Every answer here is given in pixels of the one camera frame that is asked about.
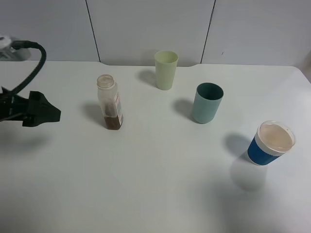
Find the plastic cup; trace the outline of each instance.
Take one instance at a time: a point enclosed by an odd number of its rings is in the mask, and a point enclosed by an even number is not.
[[[159,51],[155,54],[156,84],[159,89],[171,89],[177,62],[178,55],[173,51]]]
[[[288,152],[294,144],[295,136],[286,125],[269,120],[257,129],[247,154],[254,164],[267,165]]]
[[[196,88],[192,117],[197,122],[206,124],[215,117],[224,96],[222,88],[213,83],[202,83]]]

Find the light green cup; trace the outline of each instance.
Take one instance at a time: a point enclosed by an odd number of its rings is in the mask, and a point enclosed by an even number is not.
[[[173,51],[159,51],[155,54],[156,84],[161,90],[170,90],[173,85],[178,55]]]

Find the black cable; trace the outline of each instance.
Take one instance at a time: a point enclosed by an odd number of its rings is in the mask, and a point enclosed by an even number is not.
[[[47,53],[41,45],[39,45],[36,42],[32,42],[28,40],[14,41],[12,42],[11,47],[16,50],[33,48],[33,49],[38,49],[41,52],[41,58],[36,68],[30,73],[30,75],[28,75],[28,77],[24,81],[22,81],[17,87],[9,91],[8,93],[9,95],[16,95],[18,92],[24,89],[34,79],[34,77],[39,73],[39,71],[41,70],[41,68],[43,67],[47,59]]]

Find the tabletop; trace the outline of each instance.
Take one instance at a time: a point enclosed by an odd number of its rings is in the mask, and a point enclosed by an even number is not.
[[[0,63],[12,89],[36,62]],[[96,79],[118,83],[124,115],[103,126]],[[224,97],[192,121],[198,84]],[[15,233],[306,233],[311,228],[311,84],[294,67],[178,67],[173,88],[154,67],[48,61],[20,93],[42,92],[58,123],[0,123],[0,231]],[[291,151],[268,166],[244,158],[266,120],[289,126]]]

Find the blue and white cup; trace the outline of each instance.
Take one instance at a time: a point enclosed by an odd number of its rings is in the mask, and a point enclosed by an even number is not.
[[[269,120],[257,129],[247,154],[254,164],[267,165],[288,152],[294,144],[295,136],[287,126]]]

